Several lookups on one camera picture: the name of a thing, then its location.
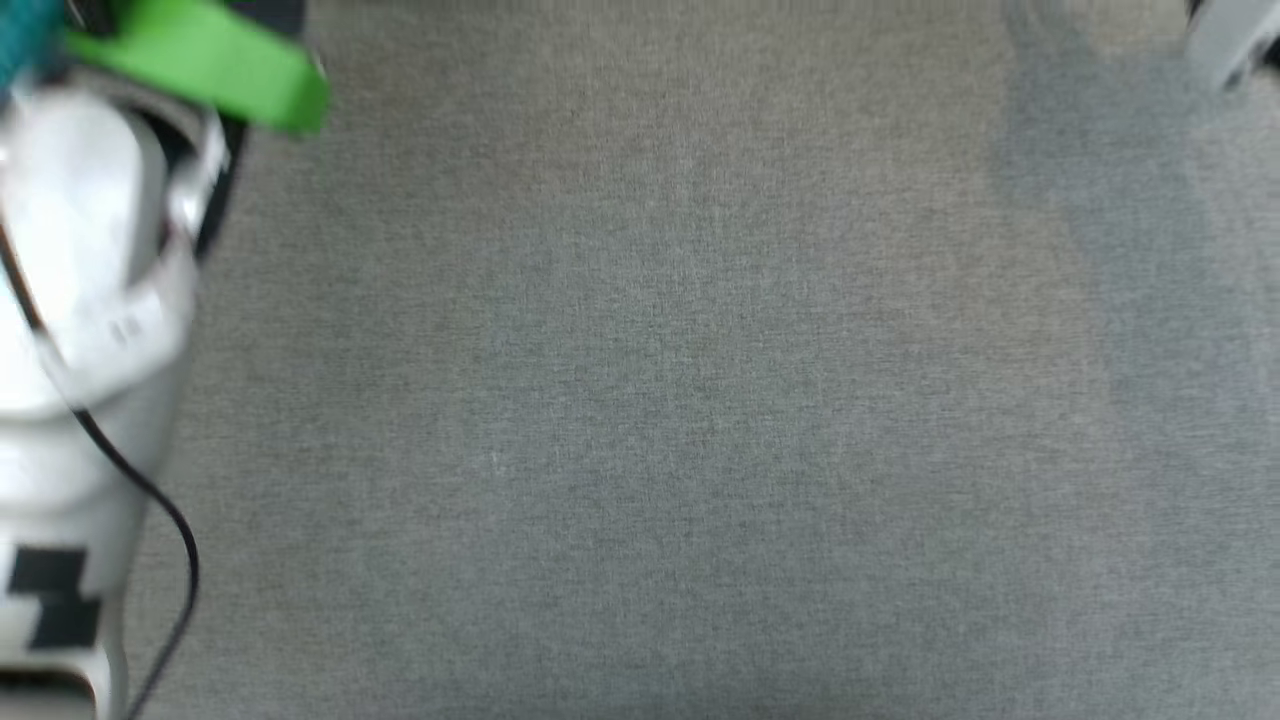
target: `black tape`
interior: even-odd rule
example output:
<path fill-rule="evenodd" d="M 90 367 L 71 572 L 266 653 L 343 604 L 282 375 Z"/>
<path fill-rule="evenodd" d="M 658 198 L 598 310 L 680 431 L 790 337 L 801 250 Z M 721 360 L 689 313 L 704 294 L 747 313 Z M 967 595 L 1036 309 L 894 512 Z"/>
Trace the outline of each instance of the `black tape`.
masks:
<path fill-rule="evenodd" d="M 29 650 L 88 648 L 97 642 L 102 602 L 79 594 L 87 557 L 84 550 L 18 548 L 8 593 L 40 600 Z"/>

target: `white object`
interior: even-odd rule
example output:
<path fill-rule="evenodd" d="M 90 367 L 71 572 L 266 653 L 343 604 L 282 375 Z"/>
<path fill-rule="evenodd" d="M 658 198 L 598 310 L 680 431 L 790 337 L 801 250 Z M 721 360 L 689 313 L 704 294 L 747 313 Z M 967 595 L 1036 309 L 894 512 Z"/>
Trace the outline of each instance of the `white object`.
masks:
<path fill-rule="evenodd" d="M 70 673 L 92 691 L 92 717 L 116 720 L 128 689 L 122 610 L 146 498 L 67 402 L 92 410 L 138 469 L 160 466 L 195 311 L 187 238 L 204 208 L 186 191 L 184 217 L 170 217 L 180 204 L 150 127 L 84 90 L 15 102 L 0 158 L 0 215 L 56 346 L 35 342 L 0 281 L 0 675 Z M 83 552 L 72 600 L 101 602 L 91 644 L 33 647 L 49 598 L 6 592 L 29 548 Z"/>
<path fill-rule="evenodd" d="M 1192 18 L 1187 59 L 1213 87 L 1251 73 L 1280 38 L 1280 0 L 1206 0 Z"/>

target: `black cable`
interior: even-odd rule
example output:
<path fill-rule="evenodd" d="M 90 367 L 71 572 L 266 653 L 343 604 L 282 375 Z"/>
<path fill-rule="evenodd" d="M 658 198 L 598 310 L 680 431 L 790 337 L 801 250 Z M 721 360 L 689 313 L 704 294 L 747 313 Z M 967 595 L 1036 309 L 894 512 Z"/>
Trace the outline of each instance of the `black cable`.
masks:
<path fill-rule="evenodd" d="M 0 261 L 4 264 L 5 275 L 9 278 L 9 286 L 13 288 L 13 295 L 18 300 L 18 306 L 22 310 L 22 315 L 27 322 L 27 327 L 31 332 L 37 336 L 46 333 L 45 320 L 40 315 L 40 310 L 36 307 L 35 299 L 31 295 L 31 287 L 27 284 L 27 278 L 22 273 L 22 266 L 18 264 L 18 256 L 13 250 L 13 245 L 9 242 L 9 236 L 5 233 L 4 225 L 0 224 Z M 164 509 L 169 519 L 173 520 L 175 528 L 178 528 L 178 534 L 182 536 L 182 544 L 187 550 L 187 597 L 182 603 L 182 611 L 178 614 L 178 620 L 173 624 L 173 629 L 169 630 L 169 638 L 165 641 L 164 646 L 160 648 L 159 655 L 156 655 L 155 661 L 151 664 L 151 670 L 147 673 L 146 679 L 138 688 L 137 694 L 133 697 L 133 705 L 125 714 L 127 720 L 138 720 L 142 716 L 142 708 L 151 693 L 155 691 L 156 685 L 160 683 L 161 675 L 164 675 L 165 667 L 169 665 L 169 660 L 173 653 L 178 650 L 182 643 L 182 638 L 187 634 L 187 628 L 191 625 L 191 619 L 196 614 L 196 598 L 200 596 L 200 548 L 196 546 L 196 534 L 191 529 L 191 523 L 187 521 L 187 516 L 182 514 L 178 505 L 169 498 L 168 495 L 161 491 L 155 482 L 146 477 L 141 470 L 133 466 L 127 457 L 120 452 L 115 443 L 111 442 L 102 428 L 99 427 L 97 420 L 93 415 L 83 407 L 72 407 L 72 415 L 79 427 L 83 428 L 84 434 L 88 436 L 90 441 L 97 447 L 111 465 L 120 471 L 134 487 L 142 491 L 143 495 L 150 497 Z"/>
<path fill-rule="evenodd" d="M 169 665 L 169 659 L 178 650 L 178 644 L 182 643 L 182 638 L 187 634 L 187 626 L 191 625 L 191 619 L 196 614 L 196 597 L 200 594 L 200 548 L 196 546 L 196 534 L 191 530 L 191 523 L 187 521 L 187 516 L 182 514 L 178 505 L 164 491 L 156 487 L 150 478 L 129 464 L 124 455 L 120 454 L 120 450 L 106 437 L 102 428 L 97 425 L 97 421 L 88 410 L 73 409 L 72 415 L 76 416 L 76 421 L 79 423 L 81 428 L 84 428 L 84 434 L 111 461 L 111 465 L 115 465 L 115 469 L 124 474 L 131 483 L 164 509 L 169 519 L 173 520 L 174 527 L 178 528 L 178 534 L 182 536 L 182 544 L 187 548 L 187 597 L 182 603 L 182 612 L 178 614 L 178 620 L 173 624 L 173 629 L 169 630 L 169 639 L 165 641 L 160 648 L 160 653 L 151 662 L 151 671 L 147 673 L 147 679 L 142 682 L 142 687 L 133 696 L 133 706 L 124 715 L 128 720 L 137 720 L 142 716 L 142 707 L 160 683 L 160 676 L 164 674 L 165 666 Z"/>

